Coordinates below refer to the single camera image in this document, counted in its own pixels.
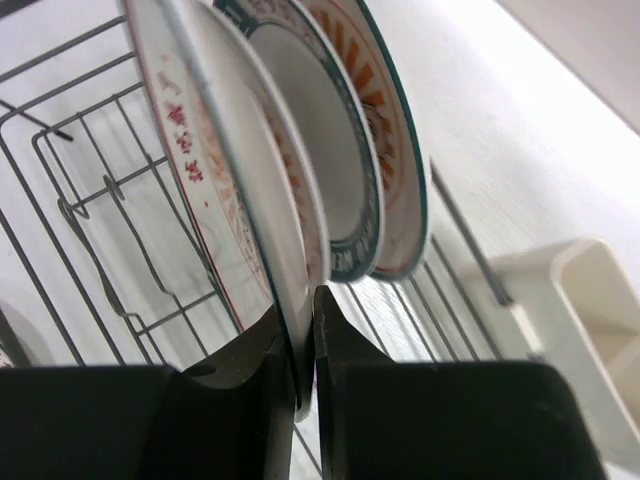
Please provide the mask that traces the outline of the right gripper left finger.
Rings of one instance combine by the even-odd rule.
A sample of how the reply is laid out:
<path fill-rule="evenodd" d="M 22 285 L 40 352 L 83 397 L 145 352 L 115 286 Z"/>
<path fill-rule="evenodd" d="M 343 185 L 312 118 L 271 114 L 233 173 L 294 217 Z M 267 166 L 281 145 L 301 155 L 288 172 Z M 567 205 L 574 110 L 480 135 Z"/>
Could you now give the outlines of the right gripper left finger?
<path fill-rule="evenodd" d="M 206 389 L 189 400 L 179 479 L 287 479 L 293 380 L 275 307 L 184 374 Z"/>

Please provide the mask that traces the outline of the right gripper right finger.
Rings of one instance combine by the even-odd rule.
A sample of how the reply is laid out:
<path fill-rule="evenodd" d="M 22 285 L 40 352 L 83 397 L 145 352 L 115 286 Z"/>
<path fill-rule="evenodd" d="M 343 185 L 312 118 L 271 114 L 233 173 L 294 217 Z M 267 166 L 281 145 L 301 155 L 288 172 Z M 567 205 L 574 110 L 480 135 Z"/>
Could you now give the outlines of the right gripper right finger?
<path fill-rule="evenodd" d="M 313 309 L 322 477 L 372 479 L 391 448 L 374 383 L 394 362 L 346 319 L 329 287 L 316 290 Z"/>

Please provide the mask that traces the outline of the green rim lettered plate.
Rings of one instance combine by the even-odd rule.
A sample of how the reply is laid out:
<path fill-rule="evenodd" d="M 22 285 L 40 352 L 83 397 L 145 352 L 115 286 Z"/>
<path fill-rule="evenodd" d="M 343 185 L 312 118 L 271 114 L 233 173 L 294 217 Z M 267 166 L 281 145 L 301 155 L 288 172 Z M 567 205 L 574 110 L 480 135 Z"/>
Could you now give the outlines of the green rim lettered plate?
<path fill-rule="evenodd" d="M 217 1 L 279 87 L 300 130 L 327 216 L 330 278 L 373 272 L 383 250 L 384 198 L 374 142 L 346 68 L 300 1 Z"/>

